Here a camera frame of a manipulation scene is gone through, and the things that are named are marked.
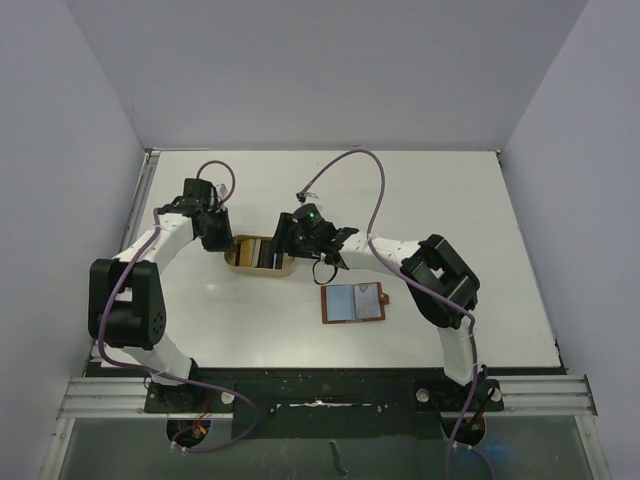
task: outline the gray wall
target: gray wall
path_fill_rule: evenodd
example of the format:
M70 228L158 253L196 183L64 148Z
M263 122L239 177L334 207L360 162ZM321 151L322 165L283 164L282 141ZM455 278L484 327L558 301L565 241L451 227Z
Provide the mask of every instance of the gray wall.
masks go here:
M69 0L144 146L502 148L585 0Z
M141 146L63 0L0 2L0 477L36 478Z
M592 0L504 154L566 363L587 372L615 479L640 468L640 2Z

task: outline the white table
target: white table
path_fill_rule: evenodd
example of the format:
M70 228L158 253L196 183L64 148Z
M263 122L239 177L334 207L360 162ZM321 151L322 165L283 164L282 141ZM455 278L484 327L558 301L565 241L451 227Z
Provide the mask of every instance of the white table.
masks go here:
M294 194L341 152L163 151L144 205L151 210L182 192L207 160L235 170L238 186L227 204L234 234L273 234ZM476 339L480 359L493 367L557 367L553 335L520 236L496 156L492 152L377 152L387 193L375 231L398 240L443 235L480 278ZM203 175L230 186L226 171ZM364 229L378 194L371 159L355 155L313 187L323 216L337 227ZM167 332L201 367L441 367L440 342L418 312L406 285L392 276L340 271L334 283L382 282L391 297L381 322L324 325L320 288L311 262L298 260L289 277L232 273L222 254L199 240L183 249L162 275ZM319 267L319 275L329 267ZM121 352L115 358L130 360Z

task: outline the small wooden box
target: small wooden box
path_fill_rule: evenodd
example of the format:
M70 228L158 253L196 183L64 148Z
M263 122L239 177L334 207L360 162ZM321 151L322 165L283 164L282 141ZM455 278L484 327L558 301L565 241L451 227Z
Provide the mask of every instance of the small wooden box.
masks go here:
M259 237L256 235L236 235L234 237L236 245L249 240L251 238L259 238L261 240L271 240L271 237ZM236 252L225 252L224 261L227 263L231 271L244 275L262 275L264 277L286 277L291 275L296 267L296 259L290 257L286 253L282 259L282 268L255 268L255 267L239 267L236 266Z

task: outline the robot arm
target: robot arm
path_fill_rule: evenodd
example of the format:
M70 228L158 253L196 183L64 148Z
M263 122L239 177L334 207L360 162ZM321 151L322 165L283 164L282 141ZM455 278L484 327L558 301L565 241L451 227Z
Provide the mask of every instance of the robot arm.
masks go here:
M312 203L302 205L293 214L282 213L274 235L279 253L323 260L336 268L393 273L374 256L368 240L365 232L355 228L335 228ZM431 235L425 241L376 237L373 243L378 254L403 275L466 310L475 308L478 277L441 236ZM445 375L467 385L474 366L469 320L421 290L407 286L420 313L438 327Z
M228 211L218 197L219 194L225 196L225 192L224 186L216 189L206 180L185 179L182 196L158 209L156 227L114 258L93 263L89 282L89 333L94 339L98 337L102 312L117 279L159 228L156 241L138 260L125 282L125 289L116 299L105 341L141 365L176 377L189 377L193 361L165 334L166 309L160 274L177 253L196 238L201 239L207 251L233 250ZM153 381L176 385L158 375L153 376Z

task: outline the purple wire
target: purple wire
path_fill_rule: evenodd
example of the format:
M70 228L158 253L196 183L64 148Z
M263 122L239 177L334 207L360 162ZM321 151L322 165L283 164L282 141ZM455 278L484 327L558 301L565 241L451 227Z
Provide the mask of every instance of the purple wire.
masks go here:
M225 200L231 196L231 193L229 193L229 195L227 195ZM104 337L105 337L105 333L107 331L107 323L108 323L108 320L109 320L109 315L111 315L111 310L113 309L113 304L116 301L116 297L118 296L118 292L120 292L120 290L122 290L122 286L124 285L124 282L125 282L127 276L129 275L129 273L131 273L131 270L133 270L133 267L135 266L135 264L138 261L138 259L144 254L144 252L147 251L147 249L151 245L153 245L153 243L158 239L158 236L160 235L160 218L158 216L158 210L157 209L153 210L153 219L154 219L156 228L154 229L154 231L151 234L151 236L149 237L149 239L144 243L144 245L142 245L142 247L140 247L140 249L135 253L133 258L131 258L131 260L129 261L129 263L125 267L124 271L122 272L122 275L120 275L120 278L118 278L118 281L116 282L115 286L113 287L113 290L111 291L111 294L109 295L109 299L107 300L107 304L104 307L104 312L102 313L102 318L100 320L100 328L98 329L98 351L100 352L100 356L107 363L110 363L111 365L114 365L116 367L132 368L132 369L135 369L135 370L142 370L144 372L149 373L150 375L158 375L158 376L160 376L162 378L166 378L167 380L172 380L174 382L186 383L188 385L193 385L194 387L213 390L213 391L216 391L216 392L230 393L231 395L234 395L235 397L238 397L240 400L242 400L247 405L249 405L251 408L253 408L255 410L255 412L256 412L256 416L255 416L255 419L254 419L253 423L249 426L249 428L247 428L244 432L240 433L237 437L229 439L226 442L223 442L223 443L221 443L219 445L216 445L214 447L211 447L211 448L205 448L205 449L202 449L202 450L196 450L196 449L193 449L193 448L186 448L185 449L185 451L189 452L189 453L211 453L211 452L215 452L217 450L221 450L221 449L223 449L225 447L228 447L228 446L231 446L231 445L237 443L239 440L241 440L244 437L246 437L247 435L249 435L256 428L256 426L258 425L258 407L257 407L257 405L255 403L253 403L245 395L243 395L243 394L241 394L239 392L236 392L235 390L231 390L230 388L221 387L219 385L211 385L209 383L204 383L204 382L198 382L196 380L190 380L188 378L180 378L180 377L177 377L175 375L171 375L170 373L159 372L159 371L157 371L157 370L155 370L153 368L150 368L150 367L147 367L147 366L144 366L144 365L139 365L137 363L127 363L127 362L120 362L118 360L114 360L113 358L111 358L107 354L107 351L106 351L105 346L104 346ZM179 435L181 435L182 433L184 433L184 431L179 431L176 435L173 436L172 441L175 441L175 439Z
M233 192L236 191L236 174L233 172L233 169L225 162L221 160L209 160L208 162L205 162L200 166L200 168L196 172L196 178L200 178L202 171L205 168L207 168L209 165L222 165L224 168L228 170L229 174L231 175L231 190L229 190L229 193L227 194L226 197L220 200L220 203L218 205L222 205L224 202L229 200L231 198L231 195L233 195Z
M371 214L371 219L369 220L369 224L367 225L367 239L368 239L368 243L369 243L369 248L371 248L371 253L373 253L373 256L376 257L378 259L378 261L380 263L382 263L382 265L384 265L391 273L393 273L395 276L397 276L401 280L405 281L406 283L408 283L412 287L415 287L418 290L426 293L431 298L434 298L435 300L438 300L439 302L444 303L446 306L448 306L449 308L455 310L456 312L458 312L458 313L466 316L467 318L469 318L469 338L471 340L471 353L472 353L472 360L473 360L473 378L471 380L471 388L469 390L469 394L467 395L467 399L465 400L464 405L462 406L462 410L460 411L460 416L456 420L456 423L455 423L455 425L453 427L453 430L451 431L451 437L449 438L449 442L447 443L447 452L446 452L446 455L445 455L445 472L446 472L447 480L449 480L451 478L451 474L450 474L451 452L452 452L452 449L453 449L453 444L455 442L456 434L458 433L458 430L460 429L460 425L462 424L462 420L464 418L465 413L467 413L467 410L469 409L469 406L471 405L471 401L473 400L473 395L475 394L476 387L478 385L478 365L477 365L478 364L478 349L476 347L476 342L475 342L475 339L473 337L473 327L474 327L474 325L476 323L476 319L475 319L475 317L473 316L473 314L471 312L469 312L468 310L464 309L463 307L461 307L457 303L452 302L448 298L443 297L442 295L438 294L437 292L434 292L433 290L430 290L429 288L425 287L424 285L419 284L418 282L416 282L415 280L412 280L411 278L407 277L406 275L403 275L402 272L400 272L400 270L398 268L396 268L395 265L393 265L392 263L387 261L384 257L382 257L382 255L380 255L378 250L376 250L375 246L373 245L373 240L371 239L371 231L373 230L373 224L376 221L376 217L378 216L378 211L380 210L380 206L382 205L382 200L384 199L384 192L385 192L385 188L386 188L386 176L385 176L385 173L384 173L384 168L382 166L382 162L376 156L375 153L371 152L370 150L364 149L364 148L354 148L352 150L344 152L343 154L339 155L338 157L334 158L332 161L327 163L316 174L316 176L313 177L311 179L311 181L309 183L307 183L307 185L305 185L305 187L302 189L302 191L300 193L302 193L302 194L307 193L309 191L309 189L312 187L312 185L316 182L316 180L318 178L320 178L320 176L324 172L326 172L331 166L333 166L336 162L342 160L343 158L348 157L349 155L353 155L354 153L364 153L365 155L369 155L376 162L376 165L378 165L378 170L380 171L380 194L378 195L378 201L376 202L376 206L373 209L373 213ZM495 472L493 470L493 467L491 467L491 472L492 472L491 474L492 474L493 478L495 479L496 477L494 475Z
M482 450L478 450L477 448L473 448L471 445L466 445L466 444L461 444L461 445L465 445L469 447L472 452L475 452L476 455L478 455L482 460L484 460L484 463L487 465L489 472L491 472L491 478L493 479L498 478L498 475L496 474L496 469L493 467L493 464L491 463L489 456L485 452L483 452Z

